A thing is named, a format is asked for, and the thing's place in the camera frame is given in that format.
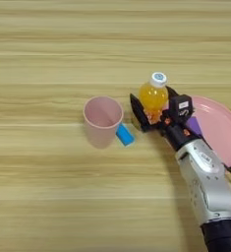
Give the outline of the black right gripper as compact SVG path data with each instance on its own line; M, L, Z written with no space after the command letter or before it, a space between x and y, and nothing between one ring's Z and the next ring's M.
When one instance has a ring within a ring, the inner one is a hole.
M174 89L170 87L166 87L166 89L168 91L168 98L179 96ZM165 109L159 117L153 112L150 112L147 119L144 114L144 107L140 100L133 94L130 94L130 102L133 111L132 121L136 128L147 132L150 130L150 124L155 125L160 134L167 139L168 143L176 152L200 137L186 125L193 114L191 109Z

